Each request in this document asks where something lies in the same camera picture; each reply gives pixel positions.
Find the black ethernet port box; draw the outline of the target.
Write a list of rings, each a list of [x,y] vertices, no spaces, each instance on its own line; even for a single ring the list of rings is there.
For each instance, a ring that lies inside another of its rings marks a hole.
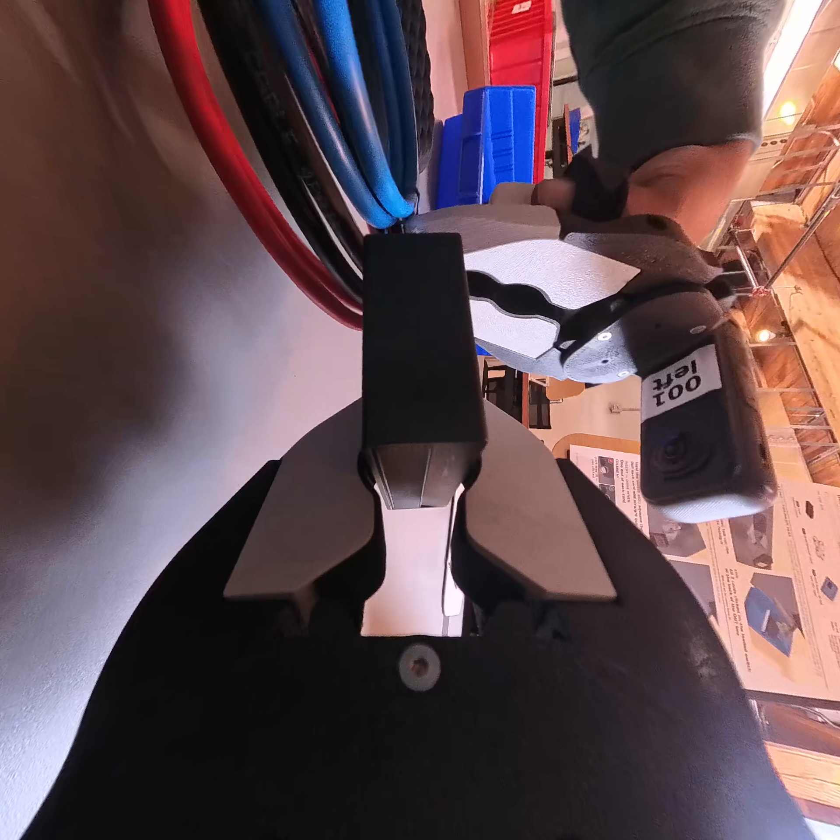
[[[362,452],[389,509],[446,507],[488,441],[460,237],[367,236],[363,292]]]

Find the person's left forearm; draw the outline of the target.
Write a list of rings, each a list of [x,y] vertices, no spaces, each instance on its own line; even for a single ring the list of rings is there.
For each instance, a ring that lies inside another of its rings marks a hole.
[[[632,172],[686,146],[759,145],[763,63],[784,2],[561,6],[604,161]]]

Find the blue plastic bin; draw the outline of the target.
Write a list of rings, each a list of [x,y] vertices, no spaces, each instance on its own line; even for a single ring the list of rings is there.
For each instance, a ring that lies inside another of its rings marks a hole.
[[[458,196],[486,204],[501,183],[533,183],[537,97],[533,86],[488,86],[465,93]]]
[[[444,122],[437,160],[436,209],[465,203],[460,190],[460,153],[463,139],[461,114]]]

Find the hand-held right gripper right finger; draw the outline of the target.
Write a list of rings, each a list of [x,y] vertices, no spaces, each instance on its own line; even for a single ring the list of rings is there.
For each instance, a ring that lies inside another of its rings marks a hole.
[[[613,602],[616,588],[543,441],[484,402],[487,443],[458,500],[453,577],[474,603]]]

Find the red plastic bin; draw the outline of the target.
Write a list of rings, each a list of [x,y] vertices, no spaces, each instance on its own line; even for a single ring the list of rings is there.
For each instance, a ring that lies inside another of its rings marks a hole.
[[[490,17],[490,83],[535,88],[533,180],[543,179],[550,127],[553,1],[496,1]]]

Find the person's left hand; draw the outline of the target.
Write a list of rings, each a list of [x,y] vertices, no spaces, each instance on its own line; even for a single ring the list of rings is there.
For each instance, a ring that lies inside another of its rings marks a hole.
[[[725,210],[754,149],[751,140],[689,144],[634,163],[600,143],[598,155],[587,153],[563,177],[535,185],[530,204],[549,207],[558,217],[599,223],[663,217],[698,245]]]

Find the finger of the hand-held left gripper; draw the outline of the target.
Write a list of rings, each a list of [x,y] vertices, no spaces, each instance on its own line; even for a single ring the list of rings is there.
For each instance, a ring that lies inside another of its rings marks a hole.
[[[503,241],[464,238],[465,267],[502,289],[534,289],[555,307],[578,309],[625,287],[640,269],[553,238]]]
[[[469,305],[481,347],[493,344],[533,360],[554,348],[565,314],[538,289],[471,291]]]

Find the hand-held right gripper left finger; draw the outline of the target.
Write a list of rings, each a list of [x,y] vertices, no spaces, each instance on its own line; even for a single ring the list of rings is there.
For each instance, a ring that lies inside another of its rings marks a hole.
[[[364,612],[382,585],[382,503],[361,447],[359,399],[281,457],[227,579],[228,600],[312,596]]]

